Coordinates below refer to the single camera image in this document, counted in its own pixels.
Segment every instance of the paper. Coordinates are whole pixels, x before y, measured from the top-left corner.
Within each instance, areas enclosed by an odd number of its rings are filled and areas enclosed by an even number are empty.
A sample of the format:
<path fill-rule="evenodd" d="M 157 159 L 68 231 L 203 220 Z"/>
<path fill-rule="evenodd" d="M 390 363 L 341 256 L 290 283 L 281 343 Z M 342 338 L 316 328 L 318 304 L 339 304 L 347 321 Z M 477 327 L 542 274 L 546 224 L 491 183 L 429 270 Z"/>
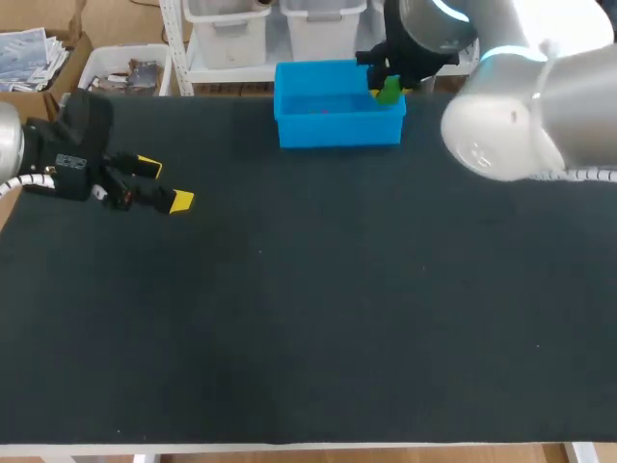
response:
<path fill-rule="evenodd" d="M 39 68 L 47 65 L 45 30 L 0 34 L 0 69 L 2 72 Z"/>
<path fill-rule="evenodd" d="M 49 85 L 68 57 L 61 41 L 43 28 L 0 34 L 0 83 L 14 92 L 39 92 Z"/>

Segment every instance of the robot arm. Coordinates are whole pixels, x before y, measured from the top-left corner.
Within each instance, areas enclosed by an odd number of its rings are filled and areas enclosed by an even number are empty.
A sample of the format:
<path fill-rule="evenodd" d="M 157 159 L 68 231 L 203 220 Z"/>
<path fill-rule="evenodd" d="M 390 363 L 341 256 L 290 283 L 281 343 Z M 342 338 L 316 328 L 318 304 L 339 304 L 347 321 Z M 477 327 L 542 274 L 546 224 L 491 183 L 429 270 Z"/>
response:
<path fill-rule="evenodd" d="M 162 164 L 128 152 L 107 151 L 114 115 L 110 101 L 75 92 L 57 121 L 19 122 L 14 107 L 0 103 L 0 200 L 9 191 L 27 191 L 74 201 L 94 195 L 103 204 L 128 210 L 149 205 L 171 214 L 186 210 L 193 194 L 154 182 L 147 190 L 133 177 L 157 180 Z"/>
<path fill-rule="evenodd" d="M 403 87 L 479 39 L 481 62 L 442 120 L 446 146 L 469 169 L 575 179 L 617 164 L 617 45 L 595 0 L 386 0 L 385 14 L 381 47 Z"/>

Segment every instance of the wooden floor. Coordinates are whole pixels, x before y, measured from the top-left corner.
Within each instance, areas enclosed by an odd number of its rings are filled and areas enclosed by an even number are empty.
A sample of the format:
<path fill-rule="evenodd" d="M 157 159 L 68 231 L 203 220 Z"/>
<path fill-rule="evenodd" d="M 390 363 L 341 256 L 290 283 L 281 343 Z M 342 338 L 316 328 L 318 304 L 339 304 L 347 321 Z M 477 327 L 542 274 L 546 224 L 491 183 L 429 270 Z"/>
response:
<path fill-rule="evenodd" d="M 131 463 L 129 456 L 106 460 L 107 463 Z M 617 462 L 617 459 L 601 460 L 602 463 L 611 461 Z M 41 460 L 0 458 L 0 463 L 41 463 Z M 568 463 L 568 459 L 560 445 L 524 445 L 164 455 L 161 463 Z"/>

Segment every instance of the black mat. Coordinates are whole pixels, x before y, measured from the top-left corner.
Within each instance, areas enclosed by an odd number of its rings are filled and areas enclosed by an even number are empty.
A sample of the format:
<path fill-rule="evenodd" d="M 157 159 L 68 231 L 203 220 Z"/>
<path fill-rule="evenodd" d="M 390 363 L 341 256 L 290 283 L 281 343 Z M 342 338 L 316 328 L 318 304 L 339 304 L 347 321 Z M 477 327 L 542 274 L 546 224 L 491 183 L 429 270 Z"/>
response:
<path fill-rule="evenodd" d="M 617 186 L 444 150 L 281 152 L 269 100 L 117 102 L 189 215 L 24 196 L 0 443 L 617 440 Z"/>

